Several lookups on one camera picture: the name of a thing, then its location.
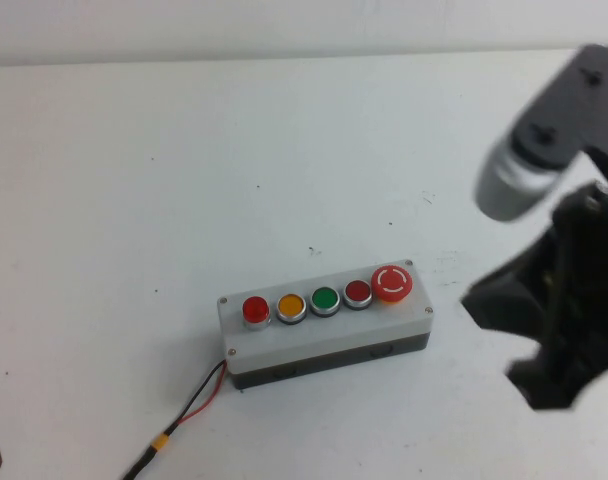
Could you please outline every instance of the dark red button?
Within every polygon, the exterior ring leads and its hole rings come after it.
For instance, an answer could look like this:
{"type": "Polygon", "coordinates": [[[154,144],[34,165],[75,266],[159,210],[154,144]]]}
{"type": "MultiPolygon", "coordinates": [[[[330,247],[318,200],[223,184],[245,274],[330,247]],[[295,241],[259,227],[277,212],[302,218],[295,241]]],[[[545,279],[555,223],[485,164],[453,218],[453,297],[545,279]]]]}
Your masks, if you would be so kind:
{"type": "Polygon", "coordinates": [[[344,303],[353,310],[363,310],[372,301],[371,286],[364,280],[353,280],[344,288],[344,303]]]}
{"type": "Polygon", "coordinates": [[[268,319],[270,310],[268,303],[262,297],[250,297],[242,305],[244,320],[250,324],[261,324],[268,319]]]}
{"type": "Polygon", "coordinates": [[[411,293],[413,279],[402,267],[386,265],[375,270],[371,277],[371,286],[377,298],[395,303],[411,293]]]}

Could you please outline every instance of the black wire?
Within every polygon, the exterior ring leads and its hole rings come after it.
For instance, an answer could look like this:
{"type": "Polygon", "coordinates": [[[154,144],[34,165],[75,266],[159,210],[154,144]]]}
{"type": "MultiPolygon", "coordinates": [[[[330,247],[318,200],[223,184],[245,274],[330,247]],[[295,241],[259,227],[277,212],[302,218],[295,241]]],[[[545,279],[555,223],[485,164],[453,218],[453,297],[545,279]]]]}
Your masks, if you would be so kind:
{"type": "Polygon", "coordinates": [[[180,424],[180,420],[182,418],[184,418],[184,415],[186,415],[189,408],[191,408],[191,405],[193,405],[193,402],[195,402],[197,397],[199,397],[200,393],[202,393],[202,390],[204,390],[206,385],[208,385],[208,382],[211,380],[211,377],[213,377],[213,375],[215,375],[215,372],[217,372],[222,366],[224,366],[225,363],[226,363],[226,360],[222,360],[220,363],[215,365],[215,367],[213,367],[213,370],[211,370],[211,372],[206,377],[206,380],[204,380],[202,385],[200,385],[200,388],[197,389],[197,392],[195,392],[195,395],[193,395],[193,397],[188,401],[188,404],[186,405],[186,407],[184,407],[184,410],[182,410],[182,413],[180,413],[177,416],[177,418],[175,419],[175,421],[173,423],[171,423],[166,430],[164,430],[164,433],[166,435],[170,435],[171,433],[173,433],[175,431],[177,426],[180,424]]]}
{"type": "MultiPolygon", "coordinates": [[[[202,390],[204,390],[204,388],[206,387],[206,385],[208,385],[208,382],[211,380],[211,378],[213,377],[213,375],[215,375],[215,372],[217,372],[222,366],[224,366],[225,363],[226,363],[226,360],[222,360],[220,363],[218,363],[217,365],[215,365],[215,367],[213,368],[213,370],[211,370],[211,372],[206,377],[206,380],[204,380],[204,382],[202,382],[202,384],[200,385],[200,387],[197,389],[197,392],[195,392],[195,394],[193,395],[193,397],[191,397],[191,399],[189,400],[189,402],[186,405],[186,407],[184,407],[184,409],[177,416],[177,418],[175,420],[173,420],[173,423],[171,423],[168,426],[168,428],[166,430],[164,430],[164,434],[165,435],[167,435],[169,437],[171,436],[171,434],[179,426],[180,420],[182,420],[182,418],[184,418],[184,415],[186,415],[186,413],[188,412],[189,408],[191,408],[191,405],[193,405],[193,402],[195,402],[195,400],[197,399],[197,397],[199,397],[200,393],[202,393],[202,390]]],[[[155,448],[153,448],[151,445],[149,445],[148,448],[142,454],[142,456],[137,460],[137,462],[135,462],[135,464],[133,464],[133,466],[126,473],[126,475],[124,475],[124,477],[123,477],[122,480],[134,480],[135,477],[137,477],[139,475],[139,473],[142,470],[144,470],[144,467],[146,467],[146,465],[148,465],[151,462],[151,460],[153,460],[153,457],[155,457],[156,454],[157,454],[157,450],[155,450],[155,448]]]]}

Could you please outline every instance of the yellow button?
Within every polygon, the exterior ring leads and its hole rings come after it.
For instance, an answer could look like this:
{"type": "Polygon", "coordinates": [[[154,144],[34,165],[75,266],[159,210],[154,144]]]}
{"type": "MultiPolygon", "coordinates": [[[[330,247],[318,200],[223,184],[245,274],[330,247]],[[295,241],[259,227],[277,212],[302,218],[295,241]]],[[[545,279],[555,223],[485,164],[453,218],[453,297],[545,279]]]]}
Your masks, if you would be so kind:
{"type": "Polygon", "coordinates": [[[306,302],[299,295],[289,293],[277,303],[277,318],[284,323],[294,325],[306,316],[306,302]]]}

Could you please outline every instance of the black enclosure base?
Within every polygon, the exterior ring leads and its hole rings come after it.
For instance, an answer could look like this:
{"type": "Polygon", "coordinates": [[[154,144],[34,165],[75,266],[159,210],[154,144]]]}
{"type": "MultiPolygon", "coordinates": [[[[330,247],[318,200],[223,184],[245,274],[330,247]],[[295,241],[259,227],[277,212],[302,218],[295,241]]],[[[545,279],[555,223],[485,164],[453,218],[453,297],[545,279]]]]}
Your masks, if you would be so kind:
{"type": "Polygon", "coordinates": [[[251,372],[237,375],[231,374],[230,377],[233,380],[235,388],[242,390],[264,383],[300,377],[302,375],[329,370],[331,368],[344,367],[346,365],[390,357],[400,353],[424,350],[428,344],[429,335],[430,333],[425,333],[413,337],[400,338],[390,342],[366,345],[364,347],[306,358],[304,360],[298,360],[297,362],[284,363],[282,365],[253,370],[251,372]]]}

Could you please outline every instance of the cable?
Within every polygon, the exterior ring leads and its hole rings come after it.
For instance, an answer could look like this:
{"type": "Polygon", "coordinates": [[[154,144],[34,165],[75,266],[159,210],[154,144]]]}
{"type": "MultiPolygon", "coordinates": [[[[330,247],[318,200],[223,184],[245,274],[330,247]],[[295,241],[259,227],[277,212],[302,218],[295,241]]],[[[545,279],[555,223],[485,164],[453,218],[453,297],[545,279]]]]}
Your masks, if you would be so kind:
{"type": "Polygon", "coordinates": [[[206,401],[202,404],[201,407],[199,407],[195,411],[189,413],[188,415],[184,416],[184,418],[182,418],[179,421],[180,425],[183,424],[185,421],[187,421],[189,418],[194,417],[195,415],[200,413],[202,410],[204,410],[206,407],[208,407],[211,404],[211,402],[217,395],[217,392],[219,392],[220,388],[222,387],[222,383],[224,381],[225,375],[226,375],[226,365],[224,365],[224,367],[222,367],[222,371],[220,372],[219,377],[217,377],[217,383],[215,384],[215,388],[213,389],[213,393],[211,393],[211,396],[206,399],[206,401]]]}
{"type": "Polygon", "coordinates": [[[200,385],[200,387],[197,389],[197,392],[195,392],[193,397],[191,397],[191,399],[189,400],[186,407],[184,407],[182,412],[177,416],[177,418],[175,420],[173,420],[173,423],[171,423],[166,428],[166,430],[164,430],[163,433],[158,435],[158,437],[155,440],[153,440],[153,442],[144,451],[142,456],[137,460],[137,462],[135,462],[135,464],[126,473],[126,475],[124,475],[122,480],[134,480],[135,477],[137,477],[137,475],[139,475],[139,473],[142,470],[144,470],[144,468],[151,462],[151,460],[153,460],[153,458],[155,457],[157,452],[159,452],[164,447],[164,445],[166,445],[166,442],[168,442],[168,437],[171,436],[171,434],[175,431],[175,429],[177,429],[177,427],[181,423],[185,422],[189,418],[193,417],[194,415],[197,415],[199,412],[204,410],[213,401],[213,399],[215,398],[215,395],[217,394],[217,392],[219,392],[220,387],[222,386],[222,381],[224,380],[225,373],[226,373],[226,360],[222,360],[220,363],[218,363],[213,368],[213,370],[210,371],[210,373],[206,377],[206,380],[204,380],[204,382],[200,385]],[[217,372],[220,368],[222,368],[222,372],[220,373],[219,377],[217,378],[217,384],[215,386],[215,390],[213,390],[213,393],[211,393],[210,397],[206,400],[206,402],[204,402],[204,404],[201,407],[199,407],[194,412],[191,412],[190,414],[186,415],[188,410],[191,408],[191,405],[193,405],[193,402],[195,402],[195,400],[197,399],[199,394],[202,393],[202,390],[204,390],[206,385],[208,385],[208,382],[211,380],[211,377],[213,377],[213,375],[215,375],[215,372],[217,372]]]}

